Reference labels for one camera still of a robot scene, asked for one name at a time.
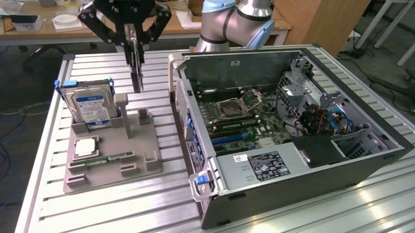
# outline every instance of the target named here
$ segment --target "metal slotted table surface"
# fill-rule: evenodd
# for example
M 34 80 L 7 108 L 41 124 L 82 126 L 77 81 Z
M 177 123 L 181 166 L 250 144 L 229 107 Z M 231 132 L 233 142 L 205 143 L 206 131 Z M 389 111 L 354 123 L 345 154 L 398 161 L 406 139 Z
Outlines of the metal slotted table surface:
M 322 49 L 309 47 L 353 91 L 412 143 L 414 124 Z M 77 55 L 63 61 L 61 80 L 115 80 L 129 93 L 130 112 L 149 108 L 155 116 L 163 173 L 79 194 L 63 192 L 71 113 L 54 94 L 17 232 L 408 232 L 415 229 L 415 156 L 410 153 L 356 187 L 319 196 L 211 230 L 201 229 L 191 197 L 167 91 L 167 56 L 187 50 L 146 53 L 145 93 L 134 94 L 125 54 Z M 337 87 L 317 73 L 329 91 Z

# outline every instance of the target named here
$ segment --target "power supply label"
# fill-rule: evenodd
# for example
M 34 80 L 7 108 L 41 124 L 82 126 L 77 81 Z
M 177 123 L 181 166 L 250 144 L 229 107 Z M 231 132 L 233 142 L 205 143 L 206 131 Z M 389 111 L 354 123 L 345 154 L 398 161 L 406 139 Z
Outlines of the power supply label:
M 259 181 L 266 181 L 290 174 L 290 170 L 278 151 L 251 156 L 249 157 L 249 161 Z

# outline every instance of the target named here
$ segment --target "sticker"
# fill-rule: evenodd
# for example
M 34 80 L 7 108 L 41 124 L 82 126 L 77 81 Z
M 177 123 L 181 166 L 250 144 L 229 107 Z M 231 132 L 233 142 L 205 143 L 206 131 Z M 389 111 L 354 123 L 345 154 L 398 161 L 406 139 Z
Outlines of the sticker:
M 249 161 L 259 181 L 266 181 L 290 174 L 290 170 L 278 151 L 251 156 Z
M 110 160 L 110 161 L 118 160 L 118 159 L 121 159 L 121 157 L 122 157 L 122 156 L 109 156 L 109 160 Z
M 241 65 L 241 61 L 231 61 L 231 67 L 239 66 Z
M 255 121 L 257 121 L 257 119 L 254 119 L 254 120 L 246 120 L 245 122 L 242 122 L 242 125 L 251 125 L 251 124 L 255 123 Z
M 77 104 L 87 124 L 102 125 L 110 122 L 109 110 L 103 107 L 105 102 L 103 96 L 77 98 Z
M 234 160 L 237 163 L 239 163 L 239 162 L 247 161 L 249 157 L 246 154 L 241 154 L 241 155 L 234 156 Z
M 222 127 L 223 129 L 227 129 L 227 128 L 234 128 L 234 127 L 239 127 L 241 126 L 241 124 L 234 124 L 234 125 L 227 125 L 227 126 L 225 126 L 225 127 Z
M 97 165 L 103 165 L 103 164 L 106 164 L 107 163 L 107 161 L 106 160 L 102 160 L 102 161 L 97 161 L 97 162 L 94 162 L 94 163 L 89 163 L 89 164 L 86 164 L 87 166 L 97 166 Z

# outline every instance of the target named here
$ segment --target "blue pcie slot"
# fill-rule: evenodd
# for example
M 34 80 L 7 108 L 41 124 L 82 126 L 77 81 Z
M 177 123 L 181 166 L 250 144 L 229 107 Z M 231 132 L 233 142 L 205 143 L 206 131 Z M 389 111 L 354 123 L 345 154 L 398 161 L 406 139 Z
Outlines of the blue pcie slot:
M 238 136 L 214 139 L 214 140 L 213 140 L 213 144 L 214 144 L 214 145 L 218 145 L 218 144 L 223 144 L 223 143 L 227 143 L 227 142 L 242 141 L 242 140 L 246 139 L 247 135 L 249 135 L 249 133 L 245 133 L 245 134 L 238 135 Z

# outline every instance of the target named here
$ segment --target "blue hard drive label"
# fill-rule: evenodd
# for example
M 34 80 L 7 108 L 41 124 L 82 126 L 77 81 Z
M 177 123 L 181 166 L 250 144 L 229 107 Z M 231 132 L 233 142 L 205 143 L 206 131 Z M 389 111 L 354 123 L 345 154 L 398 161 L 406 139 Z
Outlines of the blue hard drive label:
M 103 96 L 89 96 L 77 98 L 77 104 L 89 125 L 102 125 L 110 122 L 110 114 L 103 106 Z

